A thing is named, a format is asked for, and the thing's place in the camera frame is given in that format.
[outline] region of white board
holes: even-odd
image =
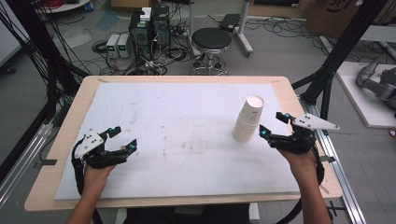
[[[259,133],[233,139],[249,95],[264,100],[261,124],[289,134],[271,85],[103,83],[78,133],[121,126],[106,142],[115,150],[137,139],[137,151],[111,173],[102,198],[150,198],[298,192],[289,164]],[[73,167],[66,164],[55,199],[77,199]]]
[[[372,91],[356,85],[358,73],[366,65],[367,63],[343,63],[337,71],[338,77],[366,127],[395,128],[396,119],[394,114],[396,111],[390,109],[383,101],[376,98]],[[379,64],[371,80],[379,82],[382,72],[393,67],[394,65]]]

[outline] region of stack of paper cups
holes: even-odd
[[[246,143],[253,136],[260,122],[264,100],[257,95],[252,95],[245,101],[233,128],[233,138],[241,143]]]

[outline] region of person's left arm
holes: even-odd
[[[66,220],[66,224],[89,224],[91,222],[96,203],[99,201],[102,191],[105,188],[107,177],[114,169],[109,166],[103,169],[93,169],[86,165],[84,174],[84,190],[78,204],[73,209],[72,214]]]

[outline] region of round stool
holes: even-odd
[[[226,63],[213,55],[224,52],[230,47],[231,38],[226,32],[218,28],[203,28],[192,34],[191,43],[202,53],[192,61],[191,72],[211,75],[213,71],[217,76],[228,75]]]

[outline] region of black stool seat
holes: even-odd
[[[218,28],[203,28],[192,34],[192,44],[198,49],[219,50],[228,48],[230,36]]]

